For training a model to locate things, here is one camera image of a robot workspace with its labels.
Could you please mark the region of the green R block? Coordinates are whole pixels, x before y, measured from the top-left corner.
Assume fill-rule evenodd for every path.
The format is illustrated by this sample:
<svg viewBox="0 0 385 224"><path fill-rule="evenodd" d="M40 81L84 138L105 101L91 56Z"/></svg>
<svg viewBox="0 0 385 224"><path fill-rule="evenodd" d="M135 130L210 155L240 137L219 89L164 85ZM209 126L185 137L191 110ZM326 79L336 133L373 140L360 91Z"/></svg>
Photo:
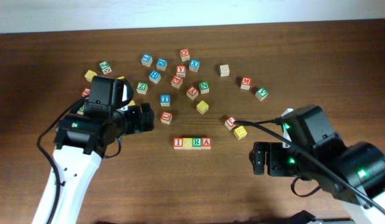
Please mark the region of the green R block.
<svg viewBox="0 0 385 224"><path fill-rule="evenodd" d="M192 149L201 149L201 148L202 148L202 139L201 138L193 138Z"/></svg>

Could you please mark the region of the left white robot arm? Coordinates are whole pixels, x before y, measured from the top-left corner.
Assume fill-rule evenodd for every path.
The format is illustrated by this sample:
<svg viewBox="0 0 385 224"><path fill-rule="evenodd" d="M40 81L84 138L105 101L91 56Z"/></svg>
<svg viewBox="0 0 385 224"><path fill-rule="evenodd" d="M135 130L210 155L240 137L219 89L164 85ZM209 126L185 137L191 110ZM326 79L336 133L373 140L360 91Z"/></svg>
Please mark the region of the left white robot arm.
<svg viewBox="0 0 385 224"><path fill-rule="evenodd" d="M57 127L53 163L34 223L76 223L88 186L107 147L122 144L123 136L154 129L149 103L114 111L104 123L87 116L68 114Z"/></svg>

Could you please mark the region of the yellow C block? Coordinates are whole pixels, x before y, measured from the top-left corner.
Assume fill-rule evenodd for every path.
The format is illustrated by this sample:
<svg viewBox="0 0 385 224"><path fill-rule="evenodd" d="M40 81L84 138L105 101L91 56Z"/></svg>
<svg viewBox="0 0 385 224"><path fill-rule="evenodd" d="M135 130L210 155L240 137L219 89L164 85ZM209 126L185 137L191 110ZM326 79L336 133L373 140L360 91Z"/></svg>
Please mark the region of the yellow C block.
<svg viewBox="0 0 385 224"><path fill-rule="evenodd" d="M183 149L193 149L192 138L183 138Z"/></svg>

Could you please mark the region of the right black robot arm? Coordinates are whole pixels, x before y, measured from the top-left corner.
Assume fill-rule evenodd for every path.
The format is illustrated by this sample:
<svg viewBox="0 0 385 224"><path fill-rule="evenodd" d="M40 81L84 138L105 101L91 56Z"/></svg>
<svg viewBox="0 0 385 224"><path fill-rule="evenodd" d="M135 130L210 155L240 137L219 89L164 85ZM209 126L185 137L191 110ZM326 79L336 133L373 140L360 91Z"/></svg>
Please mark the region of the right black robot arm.
<svg viewBox="0 0 385 224"><path fill-rule="evenodd" d="M385 155L370 143L346 147L335 141L309 149L255 142L249 160L256 175L317 181L356 223L385 223Z"/></svg>

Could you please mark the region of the red A block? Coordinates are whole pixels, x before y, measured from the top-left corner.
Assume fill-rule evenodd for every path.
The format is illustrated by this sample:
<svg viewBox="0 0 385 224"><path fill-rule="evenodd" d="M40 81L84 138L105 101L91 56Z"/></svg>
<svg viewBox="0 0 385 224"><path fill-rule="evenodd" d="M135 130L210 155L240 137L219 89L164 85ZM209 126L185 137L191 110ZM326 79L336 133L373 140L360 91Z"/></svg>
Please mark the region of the red A block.
<svg viewBox="0 0 385 224"><path fill-rule="evenodd" d="M211 147L212 147L211 138L209 137L202 138L202 149L211 149Z"/></svg>

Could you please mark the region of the red I block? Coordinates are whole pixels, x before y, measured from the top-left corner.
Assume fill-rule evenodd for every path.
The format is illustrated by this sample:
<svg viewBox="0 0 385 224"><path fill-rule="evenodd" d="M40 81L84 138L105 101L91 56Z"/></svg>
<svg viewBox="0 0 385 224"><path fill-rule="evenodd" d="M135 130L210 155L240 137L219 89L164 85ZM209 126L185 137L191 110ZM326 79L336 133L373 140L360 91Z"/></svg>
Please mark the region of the red I block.
<svg viewBox="0 0 385 224"><path fill-rule="evenodd" d="M173 147L174 149L183 149L183 138L174 138Z"/></svg>

